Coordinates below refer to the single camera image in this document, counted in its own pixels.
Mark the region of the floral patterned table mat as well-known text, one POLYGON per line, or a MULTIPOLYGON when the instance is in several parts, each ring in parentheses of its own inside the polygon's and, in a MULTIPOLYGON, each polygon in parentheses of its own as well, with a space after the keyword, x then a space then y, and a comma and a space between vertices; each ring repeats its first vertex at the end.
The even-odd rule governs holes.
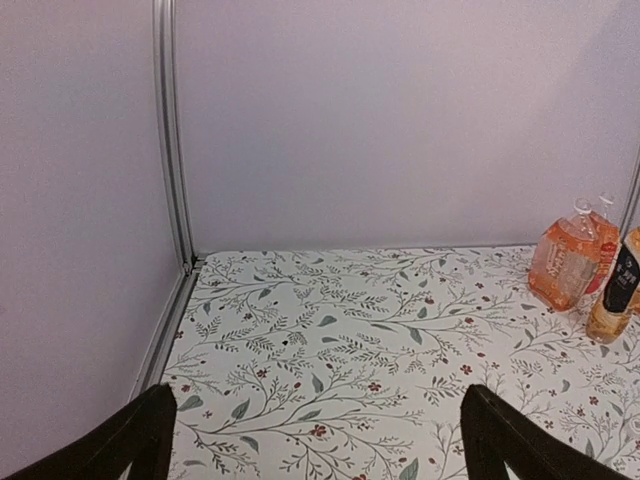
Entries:
POLYGON ((162 381, 173 479, 462 479, 483 384, 639 475, 639 326, 600 345, 593 298, 552 311, 528 247, 222 252, 203 259, 162 381))

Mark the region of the right aluminium frame post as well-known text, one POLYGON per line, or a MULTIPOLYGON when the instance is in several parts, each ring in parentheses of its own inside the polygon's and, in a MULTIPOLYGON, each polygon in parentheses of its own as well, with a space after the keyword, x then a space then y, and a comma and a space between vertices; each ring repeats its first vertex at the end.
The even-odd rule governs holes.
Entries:
POLYGON ((624 203, 620 223, 621 236, 625 237, 631 229, 635 212, 639 203, 640 149, 637 150, 636 160, 631 175, 628 195, 624 203))

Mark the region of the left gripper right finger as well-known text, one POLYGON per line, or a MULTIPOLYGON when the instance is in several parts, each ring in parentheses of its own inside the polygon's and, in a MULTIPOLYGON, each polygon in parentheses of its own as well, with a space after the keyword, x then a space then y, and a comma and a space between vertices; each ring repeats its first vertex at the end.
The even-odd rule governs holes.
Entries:
POLYGON ((470 479, 622 479, 619 472, 557 440, 481 384, 461 402, 470 479))

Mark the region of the orange tea bottle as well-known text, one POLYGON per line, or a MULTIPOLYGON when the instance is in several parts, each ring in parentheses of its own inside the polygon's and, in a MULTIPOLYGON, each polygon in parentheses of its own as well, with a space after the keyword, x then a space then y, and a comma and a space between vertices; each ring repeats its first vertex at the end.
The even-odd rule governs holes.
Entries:
POLYGON ((531 292, 553 310, 572 309, 599 266, 601 236, 586 198, 557 219, 540 237, 528 273, 531 292))
POLYGON ((599 263, 585 290, 586 294, 593 294, 606 282, 617 255, 620 229, 610 218, 613 205, 614 197, 608 193, 602 193, 599 195, 599 208, 590 213, 598 239, 599 263))

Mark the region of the dark label orange bottle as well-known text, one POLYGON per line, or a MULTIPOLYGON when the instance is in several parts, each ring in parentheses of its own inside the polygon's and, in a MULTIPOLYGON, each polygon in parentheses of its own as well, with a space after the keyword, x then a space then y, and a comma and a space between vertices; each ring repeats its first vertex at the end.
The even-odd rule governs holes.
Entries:
POLYGON ((586 334, 610 344, 625 330, 632 315, 632 300, 639 286, 639 228, 621 243, 612 273, 590 312, 586 334))

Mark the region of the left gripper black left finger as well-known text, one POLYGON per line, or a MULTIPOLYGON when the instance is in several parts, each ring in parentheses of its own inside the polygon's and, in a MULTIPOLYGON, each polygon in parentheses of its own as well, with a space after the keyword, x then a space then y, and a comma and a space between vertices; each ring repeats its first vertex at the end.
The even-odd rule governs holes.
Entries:
POLYGON ((11 474, 28 479, 166 479, 177 402, 156 384, 68 446, 11 474))

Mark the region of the left aluminium frame post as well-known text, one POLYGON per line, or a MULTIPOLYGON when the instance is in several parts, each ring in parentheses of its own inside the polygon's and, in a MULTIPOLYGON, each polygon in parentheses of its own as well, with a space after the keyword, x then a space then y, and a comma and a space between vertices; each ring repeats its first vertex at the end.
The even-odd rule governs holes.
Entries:
POLYGON ((160 153, 176 256, 184 275, 195 268, 192 229, 181 152, 178 114, 175 20, 176 3, 152 2, 153 68, 160 153))

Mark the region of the aluminium frame post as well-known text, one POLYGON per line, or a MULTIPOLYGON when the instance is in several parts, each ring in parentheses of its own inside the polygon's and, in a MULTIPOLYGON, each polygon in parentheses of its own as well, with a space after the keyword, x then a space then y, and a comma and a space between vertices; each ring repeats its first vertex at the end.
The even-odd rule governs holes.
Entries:
POLYGON ((640 149, 637 150, 636 160, 631 175, 628 195, 624 203, 620 223, 621 236, 625 237, 631 229, 635 212, 639 203, 640 149))
POLYGON ((181 152, 178 114, 175 20, 176 3, 152 2, 153 68, 160 153, 176 256, 184 275, 195 268, 192 229, 181 152))

